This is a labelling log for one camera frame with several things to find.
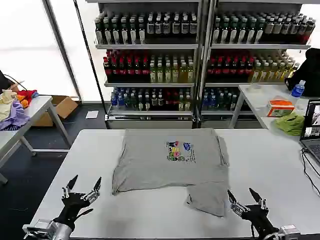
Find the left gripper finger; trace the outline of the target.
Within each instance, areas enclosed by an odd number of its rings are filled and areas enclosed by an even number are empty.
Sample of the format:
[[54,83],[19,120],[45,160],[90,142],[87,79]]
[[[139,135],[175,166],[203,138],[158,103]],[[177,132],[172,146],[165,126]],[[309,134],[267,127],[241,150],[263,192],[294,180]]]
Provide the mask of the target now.
[[76,175],[75,177],[73,177],[66,185],[66,187],[62,188],[62,199],[65,198],[69,198],[71,190],[73,189],[73,187],[75,186],[75,183],[78,179],[78,175]]
[[95,183],[93,189],[83,196],[84,201],[94,202],[100,196],[102,177],[100,177]]

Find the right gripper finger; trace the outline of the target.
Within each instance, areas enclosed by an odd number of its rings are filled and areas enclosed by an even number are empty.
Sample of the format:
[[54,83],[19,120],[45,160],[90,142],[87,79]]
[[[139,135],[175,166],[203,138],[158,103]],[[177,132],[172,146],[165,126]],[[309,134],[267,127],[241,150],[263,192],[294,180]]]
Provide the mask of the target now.
[[249,192],[252,195],[253,199],[255,202],[260,206],[261,209],[268,209],[267,204],[266,204],[266,199],[262,198],[255,190],[252,188],[249,188]]
[[244,213],[247,211],[246,207],[240,204],[236,200],[235,196],[232,194],[232,192],[229,189],[227,190],[227,194],[230,202],[230,208],[234,213]]

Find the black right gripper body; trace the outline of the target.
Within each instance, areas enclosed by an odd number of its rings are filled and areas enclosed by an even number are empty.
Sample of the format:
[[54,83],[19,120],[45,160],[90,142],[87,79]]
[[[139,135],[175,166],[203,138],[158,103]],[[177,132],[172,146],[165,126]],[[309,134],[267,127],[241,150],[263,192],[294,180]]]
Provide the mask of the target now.
[[251,225],[255,228],[259,237],[267,237],[279,231],[279,229],[274,227],[269,221],[267,217],[269,211],[267,209],[262,209],[259,204],[246,205],[245,207],[248,208],[248,210],[241,214],[241,218],[251,222]]

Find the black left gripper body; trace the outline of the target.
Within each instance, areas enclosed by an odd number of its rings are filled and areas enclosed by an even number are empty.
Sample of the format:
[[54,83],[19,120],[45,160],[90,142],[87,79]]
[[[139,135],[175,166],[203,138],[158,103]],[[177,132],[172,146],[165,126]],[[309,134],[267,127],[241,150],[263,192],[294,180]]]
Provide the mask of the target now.
[[59,216],[54,218],[53,221],[67,226],[74,226],[75,221],[78,218],[91,213],[94,210],[93,208],[85,210],[83,213],[79,214],[81,209],[90,206],[90,201],[83,197],[84,195],[85,193],[71,192],[69,197],[61,199],[64,207]]

